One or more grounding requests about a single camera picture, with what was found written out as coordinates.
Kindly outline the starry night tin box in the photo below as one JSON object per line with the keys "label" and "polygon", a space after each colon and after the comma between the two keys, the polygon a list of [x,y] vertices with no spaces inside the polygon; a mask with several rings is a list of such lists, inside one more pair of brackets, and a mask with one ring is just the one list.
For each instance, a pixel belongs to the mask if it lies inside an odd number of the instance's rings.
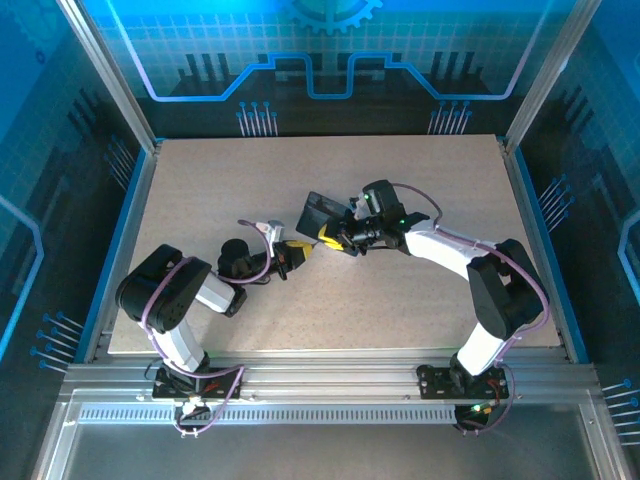
{"label": "starry night tin box", "polygon": [[349,208],[315,191],[311,191],[304,204],[295,230],[309,238],[318,240],[317,234],[325,224],[340,224]]}

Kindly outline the left aluminium side rail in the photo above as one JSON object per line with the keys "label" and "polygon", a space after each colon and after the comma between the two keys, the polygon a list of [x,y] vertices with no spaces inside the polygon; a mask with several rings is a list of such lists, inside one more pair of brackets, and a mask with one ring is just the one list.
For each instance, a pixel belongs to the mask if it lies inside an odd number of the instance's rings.
{"label": "left aluminium side rail", "polygon": [[140,151],[76,349],[77,364],[108,354],[119,311],[116,291],[129,272],[156,164],[156,152]]}

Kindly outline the aluminium side rail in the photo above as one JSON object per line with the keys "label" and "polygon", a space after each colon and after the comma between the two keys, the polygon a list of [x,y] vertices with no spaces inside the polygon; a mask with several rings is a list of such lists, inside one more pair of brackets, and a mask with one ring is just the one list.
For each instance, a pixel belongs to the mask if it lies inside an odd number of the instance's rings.
{"label": "aluminium side rail", "polygon": [[76,349],[77,364],[108,354],[119,311],[116,291],[129,272],[156,164],[156,152],[140,151]]}
{"label": "aluminium side rail", "polygon": [[550,318],[545,327],[553,324],[569,362],[589,362],[524,157],[519,148],[512,153],[507,151],[504,136],[497,136],[496,139],[529,240],[532,259],[549,296]]}

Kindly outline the aluminium mounting rail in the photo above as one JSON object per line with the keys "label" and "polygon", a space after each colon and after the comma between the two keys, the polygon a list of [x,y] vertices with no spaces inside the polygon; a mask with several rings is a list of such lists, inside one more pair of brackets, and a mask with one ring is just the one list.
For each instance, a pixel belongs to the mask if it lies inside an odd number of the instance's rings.
{"label": "aluminium mounting rail", "polygon": [[[245,368],[243,402],[273,404],[416,404],[416,369],[446,366],[450,349],[236,351],[214,355],[216,367]],[[68,368],[63,401],[148,402],[151,358],[115,354]],[[506,357],[516,405],[583,404],[601,395],[591,364],[574,364],[560,347],[516,347]]]}

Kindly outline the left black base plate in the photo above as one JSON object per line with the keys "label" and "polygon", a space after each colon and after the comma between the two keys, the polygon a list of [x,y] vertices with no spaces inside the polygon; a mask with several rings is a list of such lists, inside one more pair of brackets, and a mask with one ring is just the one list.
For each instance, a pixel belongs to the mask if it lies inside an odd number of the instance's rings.
{"label": "left black base plate", "polygon": [[154,400],[187,400],[191,397],[223,400],[235,381],[237,371],[215,378],[193,378],[166,365],[161,366],[153,381],[152,398]]}

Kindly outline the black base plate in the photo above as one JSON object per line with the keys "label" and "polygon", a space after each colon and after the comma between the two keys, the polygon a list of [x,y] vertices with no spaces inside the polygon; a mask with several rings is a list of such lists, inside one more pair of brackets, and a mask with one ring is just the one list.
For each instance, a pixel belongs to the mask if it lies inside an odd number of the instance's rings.
{"label": "black base plate", "polygon": [[510,397],[506,372],[490,367],[471,376],[450,367],[420,365],[416,369],[422,400],[506,400]]}
{"label": "black base plate", "polygon": [[215,378],[193,378],[166,365],[161,366],[153,381],[152,398],[154,400],[187,400],[191,397],[223,400],[235,381],[237,371]]}

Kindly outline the right aluminium side rail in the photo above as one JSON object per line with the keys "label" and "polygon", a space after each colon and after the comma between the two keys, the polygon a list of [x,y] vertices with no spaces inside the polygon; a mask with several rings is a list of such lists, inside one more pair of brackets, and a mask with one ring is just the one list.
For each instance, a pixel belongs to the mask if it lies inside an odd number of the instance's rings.
{"label": "right aluminium side rail", "polygon": [[589,362],[524,157],[519,148],[512,153],[507,151],[504,136],[497,136],[496,139],[529,240],[532,259],[549,296],[550,318],[545,327],[553,324],[569,362]]}

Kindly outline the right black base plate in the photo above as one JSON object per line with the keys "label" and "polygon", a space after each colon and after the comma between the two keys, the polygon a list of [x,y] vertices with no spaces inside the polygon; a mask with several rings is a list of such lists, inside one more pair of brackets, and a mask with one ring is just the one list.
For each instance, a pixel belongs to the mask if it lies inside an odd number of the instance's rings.
{"label": "right black base plate", "polygon": [[506,400],[510,397],[506,372],[490,367],[471,376],[450,367],[420,365],[416,369],[422,400]]}

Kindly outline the right aluminium frame post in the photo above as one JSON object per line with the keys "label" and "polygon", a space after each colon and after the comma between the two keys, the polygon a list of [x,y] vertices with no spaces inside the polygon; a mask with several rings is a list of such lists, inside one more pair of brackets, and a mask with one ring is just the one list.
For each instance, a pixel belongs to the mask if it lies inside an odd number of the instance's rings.
{"label": "right aluminium frame post", "polygon": [[576,0],[517,111],[503,142],[511,156],[524,139],[556,81],[566,68],[602,0]]}

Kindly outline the aluminium frame post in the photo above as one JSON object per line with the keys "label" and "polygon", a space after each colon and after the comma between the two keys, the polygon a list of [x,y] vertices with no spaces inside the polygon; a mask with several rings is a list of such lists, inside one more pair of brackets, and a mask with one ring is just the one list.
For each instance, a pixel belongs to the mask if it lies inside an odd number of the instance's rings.
{"label": "aluminium frame post", "polygon": [[503,142],[511,156],[524,139],[556,81],[566,68],[602,0],[576,0],[517,111]]}
{"label": "aluminium frame post", "polygon": [[79,0],[56,3],[136,140],[147,153],[156,154],[155,135],[86,7]]}

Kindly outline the left aluminium frame post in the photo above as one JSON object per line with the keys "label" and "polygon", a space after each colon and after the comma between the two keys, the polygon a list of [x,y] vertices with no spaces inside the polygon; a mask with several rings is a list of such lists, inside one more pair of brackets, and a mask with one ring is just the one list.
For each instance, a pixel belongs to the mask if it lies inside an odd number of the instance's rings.
{"label": "left aluminium frame post", "polygon": [[86,7],[79,0],[56,3],[136,140],[147,153],[156,154],[155,135]]}

